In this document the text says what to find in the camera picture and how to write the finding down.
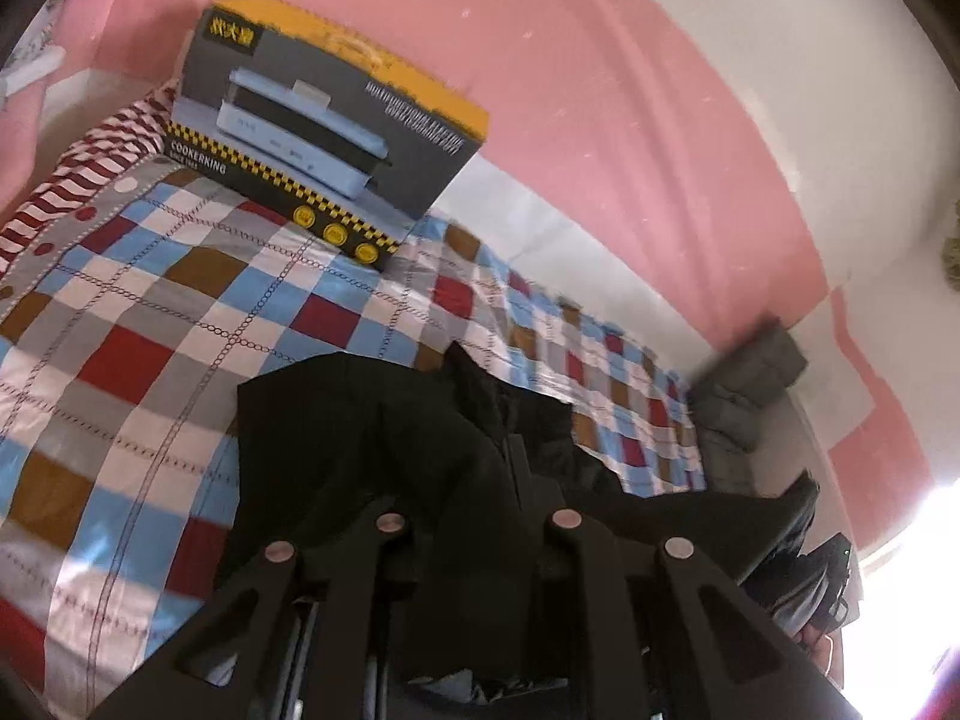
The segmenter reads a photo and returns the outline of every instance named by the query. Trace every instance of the checkered bedspread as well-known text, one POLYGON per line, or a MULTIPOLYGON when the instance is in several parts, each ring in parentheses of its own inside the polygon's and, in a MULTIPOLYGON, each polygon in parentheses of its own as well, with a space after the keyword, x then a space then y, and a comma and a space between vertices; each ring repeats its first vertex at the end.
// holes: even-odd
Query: checkered bedspread
POLYGON ((337 255, 156 156, 165 100, 71 149, 55 180, 95 189, 56 194, 0 280, 0 651, 60 713, 89 712, 210 593, 238 500, 236 387, 291 362, 345 349, 428 370, 459 341, 572 402, 577 442, 628 490, 702 488, 683 391, 649 351, 440 218, 383 276, 337 255))

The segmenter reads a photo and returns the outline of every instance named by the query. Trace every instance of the plaid blanket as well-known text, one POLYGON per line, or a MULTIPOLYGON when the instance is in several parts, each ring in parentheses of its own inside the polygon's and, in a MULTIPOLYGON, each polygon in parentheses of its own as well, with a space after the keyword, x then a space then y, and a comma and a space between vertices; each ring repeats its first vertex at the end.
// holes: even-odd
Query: plaid blanket
MULTIPOLYGON (((120 148, 156 151, 145 120, 120 148)), ((458 341, 571 402, 577 442, 627 490, 702 488, 677 377, 466 231, 421 220, 380 275, 137 160, 88 178, 0 280, 0 650, 58 712, 88 713, 210 593, 238 501, 236 387, 282 365, 344 349, 429 370, 458 341)))

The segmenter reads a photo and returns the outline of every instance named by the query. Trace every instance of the box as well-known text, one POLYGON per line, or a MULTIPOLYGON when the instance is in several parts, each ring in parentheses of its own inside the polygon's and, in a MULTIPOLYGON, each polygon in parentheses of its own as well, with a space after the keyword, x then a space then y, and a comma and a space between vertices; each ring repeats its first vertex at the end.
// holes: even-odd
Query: box
POLYGON ((382 269, 487 136, 481 108, 368 38, 276 0, 220 0, 165 153, 382 269))

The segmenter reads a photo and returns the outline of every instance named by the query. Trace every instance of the metal screw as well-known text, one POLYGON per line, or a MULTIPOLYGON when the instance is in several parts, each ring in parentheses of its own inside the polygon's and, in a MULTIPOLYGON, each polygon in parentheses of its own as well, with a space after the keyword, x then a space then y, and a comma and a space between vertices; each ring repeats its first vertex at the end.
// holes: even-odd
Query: metal screw
POLYGON ((289 541, 274 541, 264 550, 263 554, 267 556, 267 560, 270 560, 270 562, 287 562, 291 557, 294 557, 296 550, 289 541))
POLYGON ((406 524, 407 521, 403 518, 403 514, 397 514, 396 512, 381 514, 380 517, 376 519, 376 528, 381 533, 396 533, 397 531, 402 531, 406 524))
POLYGON ((675 557, 677 560, 686 560, 693 555, 693 544, 690 543, 688 538, 674 536, 673 538, 666 539, 664 551, 667 555, 675 557))
POLYGON ((574 528, 579 528, 580 523, 584 519, 580 516, 579 512, 576 512, 574 509, 557 509, 553 512, 553 524, 558 528, 563 528, 565 531, 572 531, 574 528))

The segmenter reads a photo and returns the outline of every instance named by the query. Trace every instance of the yellow round badge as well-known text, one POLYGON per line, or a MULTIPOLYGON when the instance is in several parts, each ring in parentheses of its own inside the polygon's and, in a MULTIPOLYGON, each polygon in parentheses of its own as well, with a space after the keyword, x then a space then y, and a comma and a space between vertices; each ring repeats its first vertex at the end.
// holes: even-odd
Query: yellow round badge
POLYGON ((323 240, 335 247, 342 247, 347 242, 347 228, 342 224, 328 224, 323 228, 323 240))
POLYGON ((369 265, 376 262, 376 258, 380 256, 380 252, 376 250, 373 244, 361 244, 353 250, 353 256, 364 265, 369 265))
POLYGON ((317 215, 309 205, 301 205, 294 211, 294 221, 301 227, 312 227, 317 215))

